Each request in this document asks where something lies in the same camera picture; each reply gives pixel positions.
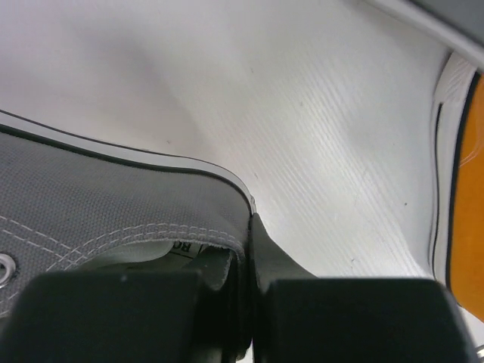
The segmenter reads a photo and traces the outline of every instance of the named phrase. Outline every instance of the shoe tongue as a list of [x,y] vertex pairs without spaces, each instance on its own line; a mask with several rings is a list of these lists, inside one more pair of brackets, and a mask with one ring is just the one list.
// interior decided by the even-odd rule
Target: shoe tongue
[[125,244],[102,253],[82,264],[79,269],[91,270],[109,265],[152,261],[164,257],[173,247],[167,240],[149,240]]

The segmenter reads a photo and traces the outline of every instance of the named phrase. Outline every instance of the gray canvas upper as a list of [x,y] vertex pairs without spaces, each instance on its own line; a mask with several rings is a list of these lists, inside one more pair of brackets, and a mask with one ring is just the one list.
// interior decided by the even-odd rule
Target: gray canvas upper
[[250,210],[216,178],[87,157],[0,133],[0,253],[17,264],[0,317],[45,271],[80,266],[114,247],[186,241],[244,259]]

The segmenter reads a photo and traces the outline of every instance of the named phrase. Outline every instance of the shoe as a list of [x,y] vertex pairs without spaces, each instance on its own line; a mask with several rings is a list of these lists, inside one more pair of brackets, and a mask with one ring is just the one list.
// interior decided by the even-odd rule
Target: shoe
[[37,275],[179,268],[204,246],[242,266],[255,204],[220,166],[71,135],[0,111],[0,318]]
[[430,265],[458,303],[484,321],[484,80],[460,55],[436,88],[436,197]]

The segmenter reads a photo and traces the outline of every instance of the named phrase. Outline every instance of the black plastic object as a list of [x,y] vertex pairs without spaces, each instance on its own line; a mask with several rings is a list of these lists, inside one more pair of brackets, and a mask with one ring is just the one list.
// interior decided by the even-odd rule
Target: black plastic object
[[255,362],[477,363],[435,281],[316,279],[251,223]]
[[249,248],[248,268],[210,247],[170,273],[43,275],[8,319],[0,362],[233,362],[250,321],[256,363],[478,362],[455,301],[434,281],[318,279],[257,214]]
[[215,248],[173,273],[40,276],[9,318],[0,361],[234,361],[250,341],[238,280],[235,257]]

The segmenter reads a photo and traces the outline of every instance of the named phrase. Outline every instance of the white vinyl surface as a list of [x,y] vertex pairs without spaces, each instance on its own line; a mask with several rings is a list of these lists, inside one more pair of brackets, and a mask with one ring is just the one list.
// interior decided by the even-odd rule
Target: white vinyl surface
[[0,33],[0,109],[230,169],[317,275],[429,276],[436,40],[340,0],[2,2]]

